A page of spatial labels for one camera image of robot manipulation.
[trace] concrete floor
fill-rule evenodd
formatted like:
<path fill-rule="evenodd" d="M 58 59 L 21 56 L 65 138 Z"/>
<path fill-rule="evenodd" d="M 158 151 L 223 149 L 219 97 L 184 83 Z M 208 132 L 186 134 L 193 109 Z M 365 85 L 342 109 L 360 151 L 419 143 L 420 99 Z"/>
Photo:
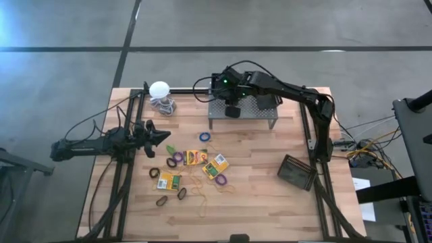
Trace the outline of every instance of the concrete floor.
<path fill-rule="evenodd" d="M 135 0 L 0 0 L 0 47 L 122 47 Z M 428 46 L 432 15 L 421 0 L 142 0 L 131 46 Z M 392 114 L 392 101 L 432 88 L 432 52 L 129 53 L 120 87 L 164 80 L 190 87 L 242 59 L 283 81 L 329 86 L 345 126 Z M 0 52 L 0 147 L 52 164 L 52 142 L 107 107 L 120 52 Z M 240 70 L 255 70 L 250 65 Z M 99 126 L 103 117 L 97 118 Z M 394 130 L 390 121 L 364 138 Z M 91 124 L 71 137 L 88 134 Z M 402 139 L 386 148 L 412 175 Z M 14 242 L 71 240 L 93 158 L 34 174 L 12 232 Z M 390 226 L 367 224 L 377 240 L 403 241 Z"/>

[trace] yellow package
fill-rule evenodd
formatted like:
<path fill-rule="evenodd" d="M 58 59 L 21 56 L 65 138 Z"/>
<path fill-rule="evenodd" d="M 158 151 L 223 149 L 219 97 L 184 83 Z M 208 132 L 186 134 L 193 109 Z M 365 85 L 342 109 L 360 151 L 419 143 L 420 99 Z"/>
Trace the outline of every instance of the yellow package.
<path fill-rule="evenodd" d="M 159 176 L 159 181 L 157 182 L 157 189 L 178 191 L 178 188 L 180 188 L 181 177 L 181 175 L 161 173 Z"/>
<path fill-rule="evenodd" d="M 206 173 L 210 180 L 213 180 L 213 178 L 228 168 L 228 165 L 229 163 L 227 160 L 221 154 L 218 154 L 214 159 L 211 160 L 210 163 L 206 164 L 202 170 L 204 173 Z"/>
<path fill-rule="evenodd" d="M 184 151 L 183 165 L 200 165 L 207 163 L 208 155 L 204 151 Z"/>

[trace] wooden table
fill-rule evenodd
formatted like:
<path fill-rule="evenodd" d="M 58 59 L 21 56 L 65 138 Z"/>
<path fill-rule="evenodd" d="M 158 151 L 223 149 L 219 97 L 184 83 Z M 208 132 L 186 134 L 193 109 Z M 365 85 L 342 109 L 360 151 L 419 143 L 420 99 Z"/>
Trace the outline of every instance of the wooden table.
<path fill-rule="evenodd" d="M 329 88 L 317 90 L 330 93 Z M 129 88 L 113 89 L 109 106 L 126 98 L 129 93 Z M 209 131 L 208 104 L 198 102 L 191 94 L 172 95 L 172 98 L 178 106 L 172 117 L 153 111 L 149 98 L 145 100 L 142 119 L 152 119 L 156 129 L 169 130 L 171 136 L 154 148 L 155 158 L 147 158 L 143 150 L 136 155 L 124 240 L 214 241 L 228 240 L 231 234 L 248 234 L 254 241 L 322 239 L 313 190 L 301 190 L 276 176 L 285 154 L 308 163 L 297 102 L 283 100 L 283 104 L 278 107 L 279 121 L 273 130 L 269 130 L 265 120 L 218 120 L 213 125 L 209 146 L 198 139 L 201 132 Z M 120 106 L 126 110 L 127 105 L 125 102 Z M 114 128 L 117 123 L 117 114 L 112 109 L 107 113 L 103 129 L 106 131 Z M 339 137 L 339 126 L 332 122 L 331 138 Z M 149 169 L 165 165 L 167 144 L 174 145 L 178 151 L 208 149 L 210 159 L 217 153 L 223 154 L 230 164 L 223 174 L 236 191 L 218 192 L 213 185 L 206 183 L 208 179 L 201 171 L 202 166 L 196 166 L 194 174 L 202 180 L 201 191 L 207 198 L 205 216 L 200 217 L 200 210 L 204 210 L 200 207 L 203 197 L 191 193 L 195 184 L 188 172 L 182 172 L 181 187 L 188 189 L 184 200 L 178 200 L 176 192 L 154 190 Z M 109 157 L 106 156 L 96 159 L 78 236 L 88 232 L 90 199 L 108 162 Z M 338 207 L 356 230 L 365 235 L 347 161 L 332 159 L 329 170 Z M 94 201 L 92 224 L 107 208 L 114 171 L 115 163 L 112 163 Z M 162 207 L 156 206 L 156 200 L 163 195 L 168 195 L 169 200 Z M 326 215 L 330 232 L 333 232 L 328 208 Z M 113 234 L 116 227 L 115 218 Z"/>

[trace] white paper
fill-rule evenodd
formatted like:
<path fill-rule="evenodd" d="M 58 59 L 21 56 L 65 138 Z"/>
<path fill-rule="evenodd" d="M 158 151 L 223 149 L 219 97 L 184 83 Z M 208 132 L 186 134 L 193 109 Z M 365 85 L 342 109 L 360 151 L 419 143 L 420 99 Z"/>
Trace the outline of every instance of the white paper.
<path fill-rule="evenodd" d="M 371 187 L 371 182 L 369 180 L 352 178 L 352 181 L 354 182 L 354 187 L 356 190 Z M 363 220 L 372 222 L 376 221 L 372 202 L 361 204 L 360 210 L 362 211 Z"/>

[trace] purple rubber band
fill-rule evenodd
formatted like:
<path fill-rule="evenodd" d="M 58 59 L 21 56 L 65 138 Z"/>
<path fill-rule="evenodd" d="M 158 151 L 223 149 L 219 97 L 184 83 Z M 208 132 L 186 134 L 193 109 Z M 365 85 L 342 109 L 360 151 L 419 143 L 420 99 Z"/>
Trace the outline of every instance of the purple rubber band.
<path fill-rule="evenodd" d="M 183 161 L 183 153 L 182 152 L 175 152 L 173 154 L 173 160 L 176 163 L 182 162 Z"/>
<path fill-rule="evenodd" d="M 219 175 L 216 176 L 215 182 L 216 182 L 216 184 L 218 184 L 220 186 L 224 186 L 224 185 L 226 185 L 228 183 L 228 180 L 227 180 L 227 178 L 224 175 L 219 174 Z"/>

